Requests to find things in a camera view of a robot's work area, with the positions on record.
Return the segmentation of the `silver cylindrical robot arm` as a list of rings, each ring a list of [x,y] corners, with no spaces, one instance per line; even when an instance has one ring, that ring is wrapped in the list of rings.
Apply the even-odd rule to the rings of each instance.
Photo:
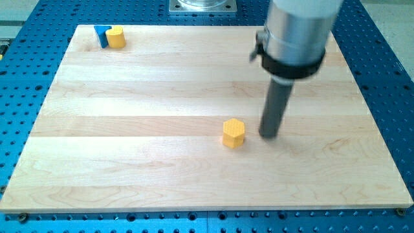
[[[265,52],[293,66],[321,60],[342,0],[271,0],[265,21]]]

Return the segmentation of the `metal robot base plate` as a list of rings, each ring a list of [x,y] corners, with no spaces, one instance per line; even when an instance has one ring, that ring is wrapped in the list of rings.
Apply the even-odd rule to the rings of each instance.
[[[236,0],[169,0],[170,13],[237,12]]]

